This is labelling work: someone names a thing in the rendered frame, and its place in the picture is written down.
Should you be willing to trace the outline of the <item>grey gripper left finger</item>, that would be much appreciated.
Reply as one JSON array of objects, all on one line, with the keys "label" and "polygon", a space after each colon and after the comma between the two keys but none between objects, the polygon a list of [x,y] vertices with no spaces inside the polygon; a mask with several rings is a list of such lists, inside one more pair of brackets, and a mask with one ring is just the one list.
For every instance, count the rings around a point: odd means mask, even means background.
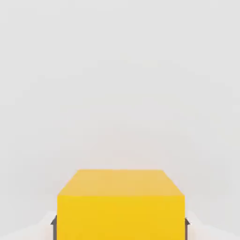
[{"label": "grey gripper left finger", "polygon": [[0,237],[0,240],[53,240],[53,225],[55,211],[49,211],[34,225]]}]

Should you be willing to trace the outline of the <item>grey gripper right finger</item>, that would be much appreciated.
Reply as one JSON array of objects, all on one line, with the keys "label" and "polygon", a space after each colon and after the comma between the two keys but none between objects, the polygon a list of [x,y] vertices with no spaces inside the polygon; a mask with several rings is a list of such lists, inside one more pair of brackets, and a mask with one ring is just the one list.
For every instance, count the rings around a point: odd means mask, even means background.
[{"label": "grey gripper right finger", "polygon": [[203,224],[194,212],[187,212],[187,240],[240,240],[240,236]]}]

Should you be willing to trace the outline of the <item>small yellow cube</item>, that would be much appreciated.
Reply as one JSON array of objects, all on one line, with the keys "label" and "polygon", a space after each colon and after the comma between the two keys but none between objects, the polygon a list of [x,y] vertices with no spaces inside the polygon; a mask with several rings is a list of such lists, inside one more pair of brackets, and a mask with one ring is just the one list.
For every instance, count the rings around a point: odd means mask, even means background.
[{"label": "small yellow cube", "polygon": [[79,170],[57,196],[57,240],[185,240],[185,197],[161,170]]}]

